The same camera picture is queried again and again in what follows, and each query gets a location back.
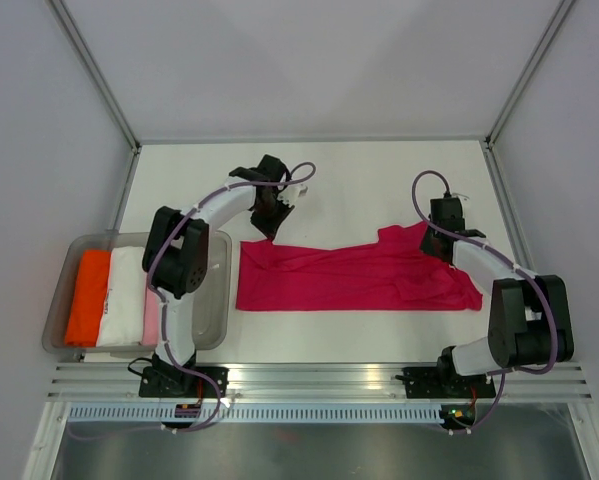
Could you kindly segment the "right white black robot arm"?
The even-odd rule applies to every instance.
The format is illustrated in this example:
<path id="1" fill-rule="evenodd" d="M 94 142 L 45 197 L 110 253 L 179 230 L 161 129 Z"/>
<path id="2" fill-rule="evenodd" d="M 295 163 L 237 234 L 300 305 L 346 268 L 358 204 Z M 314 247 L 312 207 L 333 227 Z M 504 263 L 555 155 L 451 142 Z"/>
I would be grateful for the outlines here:
<path id="1" fill-rule="evenodd" d="M 574 356 L 567 291 L 557 275 L 524 269 L 468 229 L 459 197 L 430 201 L 420 250 L 468 274 L 490 299 L 487 333 L 471 343 L 445 348 L 437 361 L 438 388 L 457 395 L 472 376 L 520 370 L 549 371 Z"/>

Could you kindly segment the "magenta t shirt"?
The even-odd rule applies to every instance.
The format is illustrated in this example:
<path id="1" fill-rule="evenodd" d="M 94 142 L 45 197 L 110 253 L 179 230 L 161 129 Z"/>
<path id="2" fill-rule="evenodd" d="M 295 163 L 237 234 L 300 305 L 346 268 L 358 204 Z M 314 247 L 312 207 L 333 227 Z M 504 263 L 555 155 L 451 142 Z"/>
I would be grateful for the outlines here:
<path id="1" fill-rule="evenodd" d="M 243 242 L 236 308 L 246 312 L 479 311 L 470 277 L 422 253 L 423 222 L 338 249 Z"/>

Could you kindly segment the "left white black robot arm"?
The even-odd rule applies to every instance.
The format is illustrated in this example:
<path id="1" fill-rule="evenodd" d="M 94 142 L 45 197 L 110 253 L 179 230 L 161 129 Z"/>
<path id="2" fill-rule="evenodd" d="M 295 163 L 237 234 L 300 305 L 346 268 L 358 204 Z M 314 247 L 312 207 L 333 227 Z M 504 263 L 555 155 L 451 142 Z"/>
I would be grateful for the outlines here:
<path id="1" fill-rule="evenodd" d="M 142 267 L 160 306 L 156 364 L 166 366 L 162 383 L 174 395 L 188 395 L 197 384 L 193 310 L 209 269 L 212 235 L 248 212 L 251 225 L 273 240 L 304 191 L 303 179 L 295 179 L 279 158 L 266 155 L 255 167 L 231 171 L 188 211 L 163 206 L 155 212 Z"/>

